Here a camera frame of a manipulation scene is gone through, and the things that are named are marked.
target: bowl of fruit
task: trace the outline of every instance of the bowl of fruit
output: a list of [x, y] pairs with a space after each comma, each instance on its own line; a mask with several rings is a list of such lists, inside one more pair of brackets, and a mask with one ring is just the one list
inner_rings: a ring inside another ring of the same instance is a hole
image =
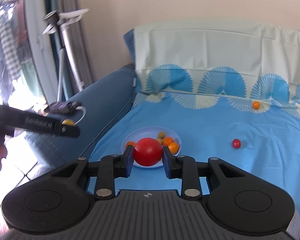
[[159, 168], [162, 163], [162, 147], [168, 146], [173, 155], [178, 155], [181, 149], [180, 137], [167, 128], [152, 126], [135, 130], [121, 144], [121, 152], [133, 145], [134, 166], [142, 168]]

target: plaid shirt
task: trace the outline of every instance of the plaid shirt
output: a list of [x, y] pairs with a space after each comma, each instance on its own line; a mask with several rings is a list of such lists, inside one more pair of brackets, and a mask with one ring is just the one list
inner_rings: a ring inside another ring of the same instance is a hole
[[6, 14], [0, 17], [0, 40], [8, 74], [11, 80], [18, 79], [21, 75], [21, 65], [17, 54], [16, 41]]

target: gray curtain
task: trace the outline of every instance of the gray curtain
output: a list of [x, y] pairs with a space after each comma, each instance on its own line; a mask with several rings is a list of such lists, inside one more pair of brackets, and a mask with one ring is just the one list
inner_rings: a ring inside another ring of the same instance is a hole
[[[83, 9], [79, 8], [78, 0], [57, 0], [57, 6], [59, 12], [70, 12]], [[81, 81], [83, 81], [84, 87], [88, 87], [93, 82], [97, 81], [97, 78], [95, 77], [95, 73], [90, 64], [85, 43], [85, 35], [81, 24], [81, 21], [79, 21], [70, 25], [68, 33]]]

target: red garment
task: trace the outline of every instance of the red garment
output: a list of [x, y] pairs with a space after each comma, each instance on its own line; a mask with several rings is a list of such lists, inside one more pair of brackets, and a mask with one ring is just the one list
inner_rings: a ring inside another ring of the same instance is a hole
[[14, 11], [17, 13], [17, 21], [18, 21], [17, 45], [19, 45], [21, 42], [25, 41], [28, 38], [26, 17], [25, 17], [25, 1], [24, 0], [17, 1]]

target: ribbed gray panel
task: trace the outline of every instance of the ribbed gray panel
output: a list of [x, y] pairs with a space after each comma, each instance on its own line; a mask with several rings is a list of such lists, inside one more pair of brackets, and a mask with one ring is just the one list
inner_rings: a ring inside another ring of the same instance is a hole
[[241, 236], [216, 224], [199, 202], [181, 199], [175, 190], [122, 190], [97, 202], [79, 224], [51, 235], [11, 230], [4, 240], [288, 240], [285, 232]]

